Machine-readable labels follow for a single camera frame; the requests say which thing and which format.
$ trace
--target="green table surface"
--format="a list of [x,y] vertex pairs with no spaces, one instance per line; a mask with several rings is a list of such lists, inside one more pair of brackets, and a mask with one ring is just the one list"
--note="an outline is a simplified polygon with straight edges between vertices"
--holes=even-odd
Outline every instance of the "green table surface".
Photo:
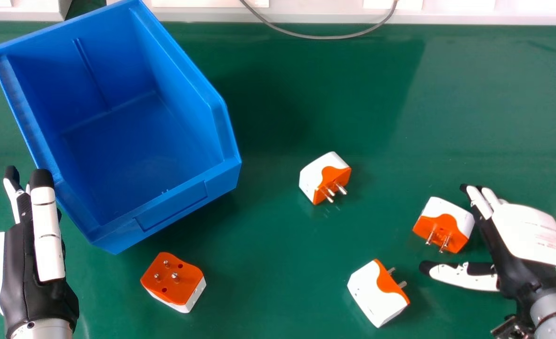
[[[71,14],[97,5],[78,1]],[[48,25],[0,22],[0,43]],[[258,24],[166,27],[226,99],[241,179],[118,256],[63,219],[67,278],[81,303],[77,339],[474,339],[513,312],[498,294],[418,272],[423,259],[488,260],[476,232],[454,256],[411,228],[431,195],[467,208],[463,182],[556,217],[556,27],[388,25],[345,41],[299,40]],[[299,170],[329,151],[353,168],[349,195],[312,206]],[[0,230],[13,223],[1,185],[9,164],[34,167],[0,89]],[[206,276],[190,314],[140,286],[160,251]],[[346,289],[374,258],[397,268],[411,299],[379,330]],[[3,328],[0,316],[0,338]]]

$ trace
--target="wire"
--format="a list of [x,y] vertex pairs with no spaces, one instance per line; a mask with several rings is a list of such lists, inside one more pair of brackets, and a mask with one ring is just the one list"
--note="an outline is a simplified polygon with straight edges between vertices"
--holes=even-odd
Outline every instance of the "wire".
[[312,36],[312,35],[308,35],[308,34],[301,34],[301,33],[293,32],[293,31],[285,30],[284,28],[280,28],[280,27],[272,24],[271,22],[267,21],[267,19],[265,19],[254,8],[252,8],[248,4],[248,2],[246,2],[246,0],[240,0],[240,2],[244,5],[244,7],[246,7],[246,9],[248,9],[261,22],[263,22],[264,24],[269,26],[269,28],[272,28],[273,30],[276,30],[278,32],[282,32],[282,33],[284,33],[286,35],[289,35],[289,36],[300,37],[300,38],[303,38],[303,39],[310,39],[310,40],[342,40],[342,39],[350,39],[352,37],[360,37],[362,35],[368,34],[372,31],[376,30],[377,28],[381,27],[382,25],[384,25],[387,21],[389,21],[390,17],[392,17],[393,13],[395,12],[395,7],[397,7],[397,1],[398,0],[393,0],[393,4],[392,4],[392,6],[389,10],[389,13],[387,13],[387,15],[385,16],[384,19],[382,19],[379,23],[375,24],[374,26],[371,26],[370,28],[367,28],[366,30],[362,30],[362,31],[359,31],[359,32],[351,33],[351,34],[344,34],[342,36]]

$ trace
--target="blue bin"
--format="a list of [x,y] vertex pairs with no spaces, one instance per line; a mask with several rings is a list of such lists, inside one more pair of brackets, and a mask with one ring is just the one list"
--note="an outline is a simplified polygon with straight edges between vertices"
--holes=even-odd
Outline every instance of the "blue bin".
[[1,44],[0,83],[61,207],[110,253],[236,186],[226,103],[139,0]]

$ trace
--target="bin bottom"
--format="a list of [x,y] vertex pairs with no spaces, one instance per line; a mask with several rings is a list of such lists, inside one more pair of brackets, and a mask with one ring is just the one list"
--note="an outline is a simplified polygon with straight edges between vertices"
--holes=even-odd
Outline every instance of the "bin bottom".
[[201,147],[151,92],[66,131],[84,201],[100,224],[209,169]]

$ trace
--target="black and white robotic hand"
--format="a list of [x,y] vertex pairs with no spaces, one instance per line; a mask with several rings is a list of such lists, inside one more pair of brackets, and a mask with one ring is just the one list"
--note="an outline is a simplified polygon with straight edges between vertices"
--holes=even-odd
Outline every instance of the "black and white robotic hand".
[[6,168],[15,225],[0,232],[0,313],[7,339],[71,339],[79,302],[66,281],[52,174],[37,169],[26,188]]
[[556,221],[480,186],[461,185],[493,263],[422,262],[420,271],[463,288],[499,291],[516,313],[492,331],[498,339],[556,339]]

